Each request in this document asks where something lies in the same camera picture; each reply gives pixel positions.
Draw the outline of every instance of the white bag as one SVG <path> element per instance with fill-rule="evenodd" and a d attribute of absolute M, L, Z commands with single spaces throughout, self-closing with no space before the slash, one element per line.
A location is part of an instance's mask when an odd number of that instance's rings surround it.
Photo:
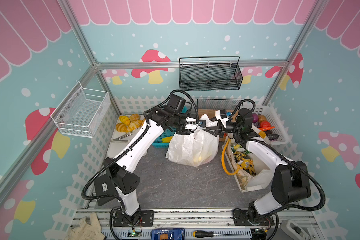
<path fill-rule="evenodd" d="M 206 127 L 217 126 L 217 121 L 211 122 L 206 114 L 200 119 L 206 121 Z M 216 156 L 218 145 L 218 136 L 196 129 L 189 135 L 175 134 L 169 142 L 165 157 L 171 162 L 197 167 L 210 162 Z"/>

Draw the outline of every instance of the black mesh rack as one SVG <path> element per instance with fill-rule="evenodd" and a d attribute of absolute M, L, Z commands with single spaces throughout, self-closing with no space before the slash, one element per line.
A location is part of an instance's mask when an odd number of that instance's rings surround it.
<path fill-rule="evenodd" d="M 238 56 L 179 58 L 179 87 L 184 91 L 239 90 L 243 81 L 239 60 Z"/>

